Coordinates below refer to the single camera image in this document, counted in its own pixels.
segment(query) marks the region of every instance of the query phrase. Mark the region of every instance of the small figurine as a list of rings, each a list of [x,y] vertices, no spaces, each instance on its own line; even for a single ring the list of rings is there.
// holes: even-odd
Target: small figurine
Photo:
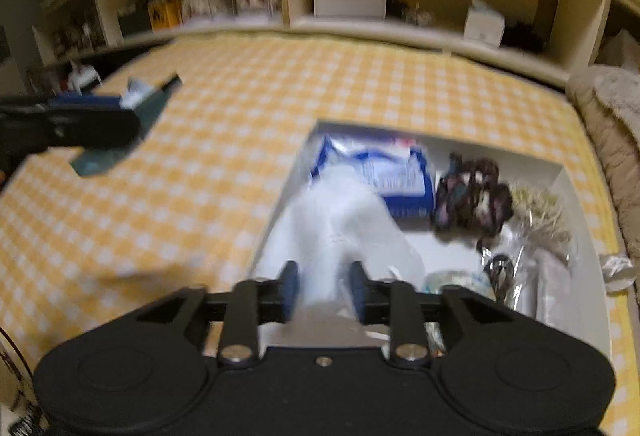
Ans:
[[[463,161],[449,155],[449,170],[438,182],[436,206],[431,221],[436,230],[453,226],[479,229],[478,247],[497,236],[513,216],[513,198],[507,184],[499,183],[500,172],[489,158]]]
[[[405,22],[410,25],[427,27],[433,23],[433,15],[426,10],[420,10],[420,3],[416,3],[413,7],[407,7],[402,12]]]

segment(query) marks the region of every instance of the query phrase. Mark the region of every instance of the yellow box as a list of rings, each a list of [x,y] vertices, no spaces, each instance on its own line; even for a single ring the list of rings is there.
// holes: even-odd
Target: yellow box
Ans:
[[[151,2],[147,8],[151,29],[154,32],[180,25],[180,3],[178,0]]]

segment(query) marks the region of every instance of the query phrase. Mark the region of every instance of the cable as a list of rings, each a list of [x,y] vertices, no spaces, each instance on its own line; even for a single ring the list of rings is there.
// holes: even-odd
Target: cable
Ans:
[[[31,372],[31,369],[27,364],[27,361],[24,359],[24,356],[22,356],[22,352],[18,349],[18,346],[15,345],[15,342],[11,339],[11,337],[7,334],[7,332],[4,331],[2,326],[0,326],[0,333],[2,334],[2,337],[4,337],[7,340],[7,342],[9,342],[9,344],[11,344],[11,347],[14,349],[15,354],[18,355],[18,358],[20,358],[20,361],[22,362],[24,369],[27,370],[27,374],[29,375],[31,382],[33,382],[33,373]]]

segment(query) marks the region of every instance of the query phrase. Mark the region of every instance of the white box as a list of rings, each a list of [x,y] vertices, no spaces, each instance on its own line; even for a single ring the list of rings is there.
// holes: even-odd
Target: white box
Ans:
[[[504,33],[504,16],[494,10],[470,7],[466,14],[465,39],[500,46]]]
[[[252,269],[260,260],[262,251],[271,230],[289,199],[308,185],[308,175],[316,162],[316,155],[322,137],[328,133],[350,134],[367,137],[405,137],[416,139],[428,150],[429,161],[438,173],[446,172],[449,167],[449,153],[455,151],[465,158],[487,157],[494,159],[500,167],[500,179],[507,182],[523,182],[546,188],[562,200],[563,216],[570,226],[575,240],[577,254],[572,264],[572,307],[565,317],[568,333],[594,346],[607,358],[611,358],[609,338],[609,317],[606,304],[604,280],[600,270],[598,255],[591,239],[590,230],[582,212],[582,206],[571,184],[569,175],[561,165],[488,147],[485,145],[457,142],[430,135],[398,132],[383,128],[356,126],[344,123],[319,123],[311,131],[305,145],[300,149],[295,165],[284,185],[280,199],[274,207],[271,220],[265,228],[264,236],[258,246]],[[444,243],[436,238],[428,228],[416,229],[414,223],[409,227],[400,225],[409,243],[422,257],[427,272],[448,269],[477,270],[479,255],[473,244],[453,241]]]
[[[386,0],[314,0],[316,18],[384,19]]]

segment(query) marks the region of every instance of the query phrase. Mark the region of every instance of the plastic bag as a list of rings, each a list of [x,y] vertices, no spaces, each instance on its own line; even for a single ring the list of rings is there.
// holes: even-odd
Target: plastic bag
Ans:
[[[351,172],[338,170],[302,188],[276,221],[252,277],[275,279],[285,262],[300,272],[294,317],[285,326],[260,327],[263,346],[350,345],[372,341],[356,321],[345,284],[353,261],[362,261],[371,279],[401,279],[422,289],[422,259],[409,245],[373,190]],[[325,342],[318,334],[334,331]]]
[[[607,292],[621,291],[631,286],[638,278],[639,270],[626,254],[600,255],[600,268]]]
[[[562,215],[562,202],[548,190],[511,185],[514,221],[527,239],[555,254],[567,265],[576,253],[573,236]]]
[[[482,255],[482,267],[489,274],[492,287],[506,289],[497,293],[498,302],[528,317],[567,331],[566,320],[571,308],[571,270],[567,261],[572,255],[558,256],[546,247],[553,245],[540,235],[531,236],[515,219],[502,230],[500,244],[486,249]],[[509,259],[511,269],[508,283],[496,283],[490,275],[493,258]]]

